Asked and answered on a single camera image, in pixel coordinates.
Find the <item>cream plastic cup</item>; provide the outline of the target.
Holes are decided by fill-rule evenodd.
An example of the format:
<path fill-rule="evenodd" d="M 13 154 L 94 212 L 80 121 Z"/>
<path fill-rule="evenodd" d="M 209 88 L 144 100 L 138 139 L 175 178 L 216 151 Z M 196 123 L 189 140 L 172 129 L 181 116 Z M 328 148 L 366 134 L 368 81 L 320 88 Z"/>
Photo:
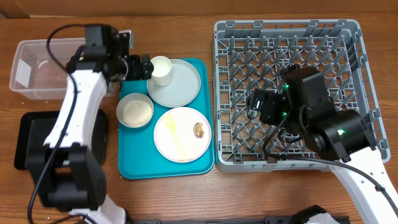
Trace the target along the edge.
<path fill-rule="evenodd" d="M 154 66 L 152 79 L 160 86 L 166 86 L 171 82 L 172 63 L 169 58 L 156 56 L 150 60 Z"/>

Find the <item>light grey plate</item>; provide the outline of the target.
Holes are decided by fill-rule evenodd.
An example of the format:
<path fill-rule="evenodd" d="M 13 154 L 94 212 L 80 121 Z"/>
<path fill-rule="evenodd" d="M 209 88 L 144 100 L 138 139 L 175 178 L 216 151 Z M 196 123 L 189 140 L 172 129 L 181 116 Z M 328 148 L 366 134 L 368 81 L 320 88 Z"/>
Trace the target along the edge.
<path fill-rule="evenodd" d="M 199 94 L 201 77 L 198 70 L 181 59 L 171 60 L 171 82 L 160 86 L 155 81 L 147 81 L 150 97 L 159 105 L 176 108 L 191 103 Z"/>

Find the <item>grey bowl of rice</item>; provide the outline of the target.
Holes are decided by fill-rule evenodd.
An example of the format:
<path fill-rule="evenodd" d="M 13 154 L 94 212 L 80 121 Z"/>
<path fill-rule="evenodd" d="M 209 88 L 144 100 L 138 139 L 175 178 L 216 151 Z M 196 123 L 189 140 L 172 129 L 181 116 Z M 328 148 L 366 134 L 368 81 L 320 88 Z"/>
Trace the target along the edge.
<path fill-rule="evenodd" d="M 147 125 L 154 115 L 152 100 L 142 93 L 124 96 L 116 108 L 119 122 L 127 128 L 141 128 Z"/>

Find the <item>yellow plastic spoon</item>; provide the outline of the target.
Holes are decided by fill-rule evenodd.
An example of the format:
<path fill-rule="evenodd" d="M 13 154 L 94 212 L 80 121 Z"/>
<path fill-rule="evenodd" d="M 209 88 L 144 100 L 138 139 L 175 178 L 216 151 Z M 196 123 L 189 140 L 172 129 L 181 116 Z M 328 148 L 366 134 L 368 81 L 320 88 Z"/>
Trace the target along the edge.
<path fill-rule="evenodd" d="M 170 113 L 165 114 L 165 125 L 171 132 L 171 135 L 174 140 L 175 147 L 178 152 L 178 157 L 180 161 L 185 161 L 187 159 L 187 155 L 183 150 L 183 146 L 178 138 L 177 129 L 176 129 L 176 121 L 174 117 Z"/>

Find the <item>brown food scrap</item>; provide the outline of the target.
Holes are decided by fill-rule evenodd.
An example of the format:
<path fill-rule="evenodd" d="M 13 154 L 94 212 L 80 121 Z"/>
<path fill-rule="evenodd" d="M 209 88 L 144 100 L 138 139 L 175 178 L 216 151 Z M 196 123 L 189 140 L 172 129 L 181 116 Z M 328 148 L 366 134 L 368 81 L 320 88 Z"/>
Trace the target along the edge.
<path fill-rule="evenodd" d="M 203 123 L 202 122 L 197 122 L 195 123 L 193 127 L 193 132 L 196 138 L 203 138 L 204 136 L 204 129 L 203 129 Z"/>

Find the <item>white pink-rimmed plate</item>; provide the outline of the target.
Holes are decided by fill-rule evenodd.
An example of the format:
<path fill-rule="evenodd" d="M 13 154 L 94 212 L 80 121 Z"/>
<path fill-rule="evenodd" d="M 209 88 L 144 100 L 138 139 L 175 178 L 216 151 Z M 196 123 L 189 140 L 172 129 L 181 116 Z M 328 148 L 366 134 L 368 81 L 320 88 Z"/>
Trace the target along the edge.
<path fill-rule="evenodd" d="M 185 161 L 180 161 L 171 132 L 165 125 L 165 114 L 170 113 L 176 121 L 178 138 L 187 155 Z M 202 122 L 203 138 L 196 138 L 193 132 L 195 123 Z M 154 143 L 158 152 L 166 159 L 177 163 L 193 162 L 201 158 L 209 149 L 211 143 L 211 126 L 205 116 L 189 107 L 173 108 L 165 112 L 156 122 L 154 128 Z"/>

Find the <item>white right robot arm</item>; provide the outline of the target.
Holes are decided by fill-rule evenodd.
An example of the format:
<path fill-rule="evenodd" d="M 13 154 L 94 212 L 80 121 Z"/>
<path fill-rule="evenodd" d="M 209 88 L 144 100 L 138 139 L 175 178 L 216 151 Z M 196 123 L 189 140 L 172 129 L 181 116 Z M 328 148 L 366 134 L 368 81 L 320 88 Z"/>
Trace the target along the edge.
<path fill-rule="evenodd" d="M 397 223 L 397 192 L 384 167 L 376 138 L 355 110 L 337 111 L 324 77 L 315 67 L 293 65 L 280 72 L 281 91 L 255 89 L 247 99 L 249 119 L 275 126 L 265 140 L 265 158 L 298 160 L 270 152 L 275 134 L 296 135 L 326 164 L 349 193 L 364 223 Z"/>

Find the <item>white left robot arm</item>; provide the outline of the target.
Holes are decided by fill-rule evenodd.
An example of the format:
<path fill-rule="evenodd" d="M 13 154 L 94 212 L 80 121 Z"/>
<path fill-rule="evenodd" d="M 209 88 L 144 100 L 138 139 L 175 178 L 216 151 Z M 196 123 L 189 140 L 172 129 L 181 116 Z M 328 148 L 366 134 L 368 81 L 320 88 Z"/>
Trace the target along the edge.
<path fill-rule="evenodd" d="M 128 211 L 107 194 L 106 176 L 92 152 L 100 103 L 112 82 L 148 80 L 148 55 L 131 55 L 130 30 L 86 24 L 85 43 L 67 63 L 67 90 L 57 120 L 43 145 L 28 151 L 26 163 L 35 187 L 32 198 L 86 223 L 131 223 Z"/>

